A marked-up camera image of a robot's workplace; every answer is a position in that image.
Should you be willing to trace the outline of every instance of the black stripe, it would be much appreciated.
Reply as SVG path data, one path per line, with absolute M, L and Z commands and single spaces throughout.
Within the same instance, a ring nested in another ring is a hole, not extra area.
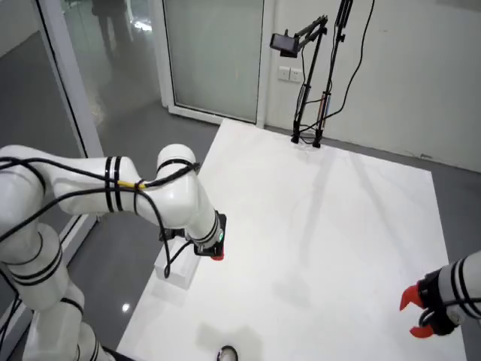
M 14 280 L 31 280 L 33 278 L 37 278 L 42 276 L 44 273 L 48 272 L 50 268 L 53 267 L 53 265 L 57 262 L 57 259 L 60 256 L 60 252 L 62 251 L 62 246 L 59 244 L 59 250 L 57 251 L 56 255 L 53 257 L 52 261 L 43 267 L 40 271 L 32 273 L 30 275 L 19 275 L 17 273 L 14 273 L 11 271 L 12 276 L 14 277 Z
M 213 223 L 213 226 L 212 226 L 212 229 L 210 230 L 210 232 L 209 232 L 205 237 L 203 237 L 203 238 L 195 239 L 195 238 L 192 238 L 192 237 L 191 237 L 190 239 L 192 239 L 192 240 L 193 240 L 195 243 L 197 243 L 197 244 L 208 242 L 208 241 L 212 238 L 213 234 L 215 233 L 215 231 L 216 231 L 216 229 L 217 229 L 217 223 L 218 223 L 218 222 L 219 222 L 219 218 L 218 218 L 217 213 L 216 213 L 216 219 L 215 219 L 215 221 L 214 221 L 214 223 Z
M 42 234 L 39 232 L 38 235 L 40 236 L 40 248 L 38 248 L 37 254 L 35 254 L 31 259 L 28 261 L 24 262 L 18 262 L 18 263 L 9 263 L 9 262 L 4 262 L 5 265 L 26 265 L 27 263 L 33 262 L 38 258 L 38 255 L 42 251 L 42 248 L 44 248 L 44 237 L 42 237 Z
M 120 197 L 120 187 L 117 183 L 119 181 L 119 167 L 120 167 L 120 160 L 122 159 L 121 156 L 116 157 L 115 164 L 113 165 L 113 179 L 115 180 L 115 200 L 117 203 L 117 209 L 119 211 L 123 211 L 122 208 L 122 198 Z
M 463 296 L 465 299 L 470 300 L 469 297 L 469 292 L 467 291 L 466 283 L 464 282 L 464 261 L 466 259 L 464 258 L 460 263 L 459 263 L 459 268 L 458 268 L 458 276 L 459 276 L 459 284 L 461 285 L 461 291 L 463 292 Z M 474 310 L 474 312 L 477 314 L 476 318 L 481 317 L 481 311 L 479 311 L 478 307 L 472 302 L 471 300 L 467 302 L 469 306 Z
M 112 163 L 112 157 L 109 156 L 105 161 L 105 177 L 110 178 L 110 164 Z M 107 200 L 107 207 L 110 212 L 113 212 L 112 198 L 110 197 L 110 181 L 105 180 L 105 199 Z
M 459 301 L 461 298 L 459 297 L 459 292 L 458 292 L 458 288 L 456 286 L 456 278 L 455 278 L 455 275 L 456 275 L 456 272 L 455 272 L 455 269 L 456 269 L 456 266 L 459 264 L 459 261 L 456 262 L 454 265 L 452 265 L 452 268 L 451 268 L 451 288 L 452 288 L 452 293 L 454 293 L 454 297 L 456 299 L 456 301 Z M 464 305 L 464 303 L 459 303 L 459 306 L 462 308 L 462 310 L 469 316 L 469 317 L 472 317 L 474 318 L 474 316 L 467 310 L 466 306 Z
M 82 306 L 80 306 L 78 302 L 74 301 L 73 299 L 68 299 L 67 297 L 64 297 L 63 299 L 61 299 L 60 302 L 68 303 L 69 305 L 74 306 L 83 316 Z
M 174 158 L 174 159 L 169 159 L 163 162 L 159 167 L 157 168 L 157 173 L 164 168 L 166 165 L 170 164 L 184 164 L 184 165 L 193 165 L 192 162 L 189 162 L 188 160 L 181 159 L 181 158 Z
M 97 356 L 98 356 L 98 341 L 97 341 L 97 338 L 95 337 L 95 347 L 93 349 L 92 357 L 90 357 L 90 361 L 96 361 Z
M 59 269 L 60 265 L 62 264 L 62 253 L 60 253 L 60 257 L 59 257 L 59 261 L 57 262 L 57 264 L 55 264 L 55 267 L 52 268 L 52 270 L 47 273 L 45 276 L 43 276 L 42 278 L 39 278 L 37 279 L 36 281 L 17 281 L 15 280 L 15 282 L 17 282 L 18 284 L 22 285 L 22 286 L 36 286 L 38 284 L 41 284 L 42 282 L 48 280 L 50 277 L 52 277 L 52 275 L 57 271 L 57 269 Z
M 67 233 L 65 233 L 64 237 L 60 241 L 60 244 L 63 244 L 63 242 L 65 242 L 65 239 L 67 239 L 68 235 L 70 235 L 70 233 L 72 232 L 72 229 L 75 227 L 75 225 L 78 223 L 81 217 L 82 216 L 77 216 L 77 219 L 72 223 L 70 229 L 67 231 Z

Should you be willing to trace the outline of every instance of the white robotic arm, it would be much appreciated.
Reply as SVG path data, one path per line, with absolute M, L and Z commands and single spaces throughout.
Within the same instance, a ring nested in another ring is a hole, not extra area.
M 214 210 L 194 170 L 194 154 L 179 144 L 160 152 L 151 182 L 141 180 L 127 157 L 67 159 L 22 146 L 0 149 L 0 262 L 26 306 L 37 311 L 23 359 L 111 359 L 81 323 L 83 295 L 68 276 L 58 235 L 38 224 L 46 190 L 57 200 L 51 204 L 61 199 L 69 214 L 133 211 L 158 224 L 163 241 L 164 227 L 184 229 L 196 254 L 222 259 L 225 216 Z
M 448 335 L 467 318 L 481 320 L 481 251 L 427 274 L 408 287 L 400 310 L 409 303 L 425 310 L 410 332 L 417 338 Z

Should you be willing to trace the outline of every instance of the black cable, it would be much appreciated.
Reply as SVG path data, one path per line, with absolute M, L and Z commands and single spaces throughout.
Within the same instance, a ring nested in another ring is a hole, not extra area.
M 14 159 L 14 158 L 12 158 L 12 159 L 7 159 L 7 161 L 11 162 L 10 167 L 12 167 L 14 165 L 19 165 L 19 164 L 20 165 L 29 164 L 29 162 L 34 162 L 34 161 L 35 162 L 45 162 L 45 163 L 49 163 L 49 164 L 57 166 L 56 162 L 50 162 L 48 159 L 28 159 L 27 160 L 27 159 Z M 102 176 L 99 176 L 98 174 L 90 173 L 90 172 L 87 172 L 87 171 L 82 171 L 80 169 L 64 166 L 62 164 L 58 164 L 58 165 L 59 165 L 60 168 L 67 169 L 67 170 L 73 171 L 75 173 L 80 173 L 80 174 L 83 174 L 83 175 L 86 175 L 86 176 L 95 177 L 97 179 L 104 178 L 106 180 L 109 180 L 108 177 L 102 177 Z M 181 177 L 182 175 L 188 173 L 189 171 L 191 171 L 191 170 L 193 170 L 197 167 L 198 167 L 198 163 L 196 163 L 194 165 L 191 165 L 191 166 L 186 166 L 186 167 L 180 169 L 179 171 L 176 171 L 173 174 L 170 174 L 169 176 L 167 176 L 165 178 L 162 178 L 162 179 L 155 180 L 155 181 L 151 182 L 149 185 L 150 185 L 150 187 L 160 187 L 161 185 L 166 184 L 170 181 L 173 181 L 174 179 L 176 179 L 178 177 Z M 164 246 L 165 246 L 165 255 L 166 255 L 166 259 L 167 259 L 167 265 L 165 266 L 165 269 L 164 269 L 164 276 L 165 276 L 165 278 L 168 278 L 168 276 L 171 272 L 170 251 L 169 251 L 168 246 L 166 245 L 166 242 L 165 242 L 167 237 L 166 237 L 164 225 L 162 223 L 162 218 L 160 217 L 159 210 L 156 207 L 154 201 L 152 200 L 152 198 L 150 198 L 150 196 L 148 196 L 145 192 L 143 192 L 142 190 L 139 190 L 139 189 L 129 188 L 129 187 L 118 187 L 117 189 L 121 190 L 123 192 L 138 193 L 141 196 L 143 196 L 150 203 L 150 205 L 151 205 L 151 207 L 154 211 L 154 214 L 156 215 L 157 222 L 159 223 L 159 228 L 160 228 L 159 239 L 164 243 Z M 0 243 L 3 242 L 6 238 L 13 235 L 15 232 L 18 232 L 24 226 L 26 226 L 29 223 L 31 223 L 32 221 L 36 220 L 38 217 L 40 217 L 46 211 L 51 209 L 53 206 L 59 204 L 63 200 L 66 200 L 66 199 L 69 199 L 69 198 L 72 198 L 72 197 L 75 197 L 75 196 L 85 196 L 85 195 L 88 195 L 88 194 L 105 193 L 105 192 L 115 192 L 115 189 L 102 187 L 102 188 L 96 188 L 96 189 L 91 189 L 91 190 L 79 190 L 79 191 L 75 191 L 75 192 L 71 192 L 71 193 L 66 193 L 63 196 L 60 196 L 60 197 L 54 199 L 53 201 L 47 203 L 43 208 L 41 208 L 39 211 L 35 212 L 32 216 L 28 217 L 23 222 L 17 224 L 15 227 L 6 231 L 6 233 L 4 233 L 3 235 L 0 236 Z
M 2 355 L 3 344 L 5 342 L 5 338 L 7 337 L 8 327 L 10 326 L 10 323 L 12 322 L 12 319 L 14 318 L 15 312 L 17 311 L 18 305 L 20 305 L 20 303 L 20 297 L 18 296 L 18 293 L 16 293 L 14 302 L 12 303 L 12 307 L 10 309 L 10 313 L 8 314 L 8 318 L 5 321 L 5 327 L 3 328 L 2 337 L 0 338 L 0 356 Z
M 179 248 L 179 250 L 174 254 L 174 256 L 171 258 L 171 264 L 174 263 L 175 259 L 182 253 L 183 250 L 185 250 L 188 246 L 191 244 L 194 244 L 192 240 L 187 241 L 182 245 L 182 247 Z
M 478 303 L 481 302 L 481 297 L 472 298 L 472 299 L 453 299 L 452 301 L 443 302 L 444 307 L 449 307 L 453 305 L 464 305 L 467 303 Z M 419 326 L 426 327 L 429 324 L 431 317 L 434 316 L 435 310 L 433 308 L 426 308 L 419 317 Z
M 349 83 L 347 84 L 347 88 L 346 88 L 346 93 L 344 94 L 344 100 L 343 100 L 343 104 L 341 105 L 340 109 L 338 111 L 335 111 L 334 113 L 332 114 L 329 114 L 327 117 L 325 117 L 325 120 L 330 118 L 330 117 L 333 117 L 334 115 L 336 114 L 339 114 L 343 109 L 344 109 L 344 106 L 346 105 L 346 100 L 347 100 L 347 95 L 349 93 L 349 89 L 351 87 L 351 84 L 352 84 L 352 81 L 354 80 L 354 77 L 355 75 L 357 74 L 358 70 L 361 68 L 361 64 L 362 64 L 362 60 L 363 60 L 363 57 L 364 57 L 364 45 L 365 45 L 365 39 L 366 39 L 366 33 L 368 32 L 368 27 L 369 27 L 369 23 L 371 22 L 371 17 L 372 17 L 372 14 L 373 14 L 373 11 L 374 11 L 374 5 L 376 3 L 376 0 L 373 0 L 372 1 L 372 4 L 371 4 L 371 9 L 369 11 L 369 16 L 368 16 L 368 21 L 366 22 L 366 26 L 365 26 L 365 29 L 364 29 L 364 32 L 362 34 L 362 41 L 361 41 L 361 56 L 359 58 L 359 63 L 357 65 L 357 67 L 355 68 L 355 71 L 354 73 L 352 73 L 352 76 L 349 80 Z M 331 50 L 331 64 L 330 64 L 330 67 L 329 67 L 329 71 L 331 70 L 331 68 L 334 66 L 333 62 L 332 62 L 332 58 L 334 56 L 334 40 L 335 40 L 335 34 L 336 34 L 336 31 L 335 31 L 335 25 L 334 25 L 334 31 L 333 31 L 333 34 L 332 34 L 332 50 Z M 329 92 L 331 92 L 332 90 L 332 82 L 329 84 L 330 87 L 329 87 Z M 317 102 L 320 102 L 322 101 L 322 98 L 321 99 L 317 99 L 317 100 L 313 100 L 313 101 L 310 101 L 310 102 L 307 102 L 306 104 L 310 104 L 310 103 L 317 103 Z M 302 129 L 300 131 L 300 133 L 302 132 L 306 132 L 307 130 L 309 129 L 312 129 L 314 128 L 315 126 L 317 126 L 319 123 L 319 121 L 316 121 L 315 123 L 313 124 L 310 124 L 310 125 L 307 125 L 307 124 L 301 124 L 301 126 L 305 126 L 306 128 L 305 129 Z
M 302 76 L 304 78 L 304 82 L 302 83 L 302 85 L 304 85 L 306 83 L 306 67 L 304 65 L 304 49 L 305 47 L 302 48 L 301 50 L 301 58 L 302 58 Z
M 19 159 L 19 158 L 12 157 L 12 156 L 2 156 L 2 157 L 0 157 L 0 162 L 8 162 L 8 164 L 6 164 L 6 165 L 0 165 L 0 171 L 4 170 L 6 168 L 10 168 L 13 165 L 22 165 L 22 166 L 25 166 L 25 167 L 31 169 L 33 167 L 30 165 L 30 163 L 39 162 L 39 163 L 46 163 L 46 164 L 54 165 L 58 168 L 65 169 L 66 171 L 71 171 L 71 172 L 74 172 L 74 173 L 85 175 L 87 177 L 92 177 L 92 178 L 98 179 L 100 181 L 107 181 L 107 182 L 111 182 L 111 183 L 116 183 L 116 180 L 111 178 L 111 177 L 107 177 L 105 175 L 99 175 L 99 174 L 96 174 L 96 173 L 92 173 L 90 171 L 84 171 L 83 169 L 73 168 L 73 167 L 70 167 L 68 165 L 64 165 L 62 163 L 55 162 L 54 160 L 46 159 L 46 158 Z M 178 171 L 175 171 L 174 173 L 168 175 L 165 178 L 154 180 L 152 182 L 149 182 L 149 183 L 145 184 L 145 187 L 146 188 L 148 188 L 148 187 L 160 187 L 160 186 L 162 186 L 162 185 L 164 185 L 168 182 L 174 181 L 177 178 L 182 177 L 183 175 L 189 173 L 192 170 L 197 171 L 199 168 L 200 168 L 200 163 L 193 163 L 191 165 L 187 165 L 184 168 L 181 168 Z
M 331 59 L 329 62 L 329 72 L 331 72 L 331 69 L 334 66 L 334 64 L 332 63 L 332 57 L 334 56 L 334 47 L 336 42 L 335 39 L 336 39 L 336 23 L 334 23 L 334 26 L 332 27 L 332 49 L 331 49 Z M 329 92 L 332 93 L 332 79 L 329 79 Z
M 5 282 L 8 284 L 8 286 L 14 292 L 14 301 L 12 302 L 12 307 L 10 309 L 10 313 L 8 314 L 8 317 L 7 317 L 6 321 L 4 322 L 2 327 L 0 328 L 0 333 L 2 334 L 2 336 L 0 336 L 0 356 L 1 356 L 2 350 L 3 350 L 3 344 L 5 342 L 5 337 L 7 336 L 8 327 L 10 327 L 10 323 L 12 321 L 12 318 L 14 318 L 15 312 L 17 312 L 17 309 L 22 302 L 20 301 L 20 297 L 19 297 L 17 289 L 15 288 L 15 286 L 12 284 L 12 282 L 7 277 L 7 275 L 3 272 L 2 269 L 0 269 L 0 275 L 3 277 Z
M 346 93 L 344 94 L 343 104 L 340 106 L 340 109 L 339 109 L 338 111 L 335 111 L 334 113 L 329 114 L 329 115 L 326 117 L 326 119 L 328 119 L 328 118 L 330 118 L 330 117 L 333 117 L 333 116 L 336 115 L 336 114 L 339 114 L 339 113 L 344 109 L 344 105 L 346 105 L 347 95 L 349 94 L 349 88 L 351 87 L 351 84 L 352 84 L 352 81 L 354 80 L 355 75 L 357 74 L 358 70 L 361 68 L 362 58 L 363 58 L 363 56 L 364 56 L 364 43 L 365 43 L 365 40 L 366 40 L 366 33 L 368 32 L 369 23 L 371 22 L 371 17 L 372 17 L 372 15 L 373 15 L 375 2 L 376 2 L 376 0 L 373 0 L 372 5 L 371 5 L 371 10 L 369 11 L 368 21 L 366 22 L 366 26 L 365 26 L 365 28 L 364 28 L 364 33 L 362 34 L 361 56 L 360 56 L 360 58 L 359 58 L 359 64 L 358 64 L 358 66 L 355 68 L 355 71 L 354 71 L 354 73 L 352 73 L 352 77 L 351 77 L 351 79 L 349 80 L 349 83 L 347 84 Z

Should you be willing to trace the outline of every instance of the white table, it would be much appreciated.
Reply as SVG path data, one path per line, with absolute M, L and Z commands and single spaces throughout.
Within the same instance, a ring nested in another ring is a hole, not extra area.
M 225 259 L 185 291 L 150 278 L 119 345 L 143 361 L 466 360 L 411 336 L 403 290 L 448 263 L 431 173 L 225 120 L 201 170 Z

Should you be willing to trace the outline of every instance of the light switch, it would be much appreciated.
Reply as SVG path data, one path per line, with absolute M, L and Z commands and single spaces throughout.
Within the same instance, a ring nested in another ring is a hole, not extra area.
M 294 81 L 296 83 L 301 83 L 304 80 L 304 76 L 302 74 L 302 69 L 291 68 L 289 80 Z
M 277 77 L 281 80 L 289 81 L 290 72 L 291 68 L 289 66 L 280 66 L 279 71 L 277 72 Z

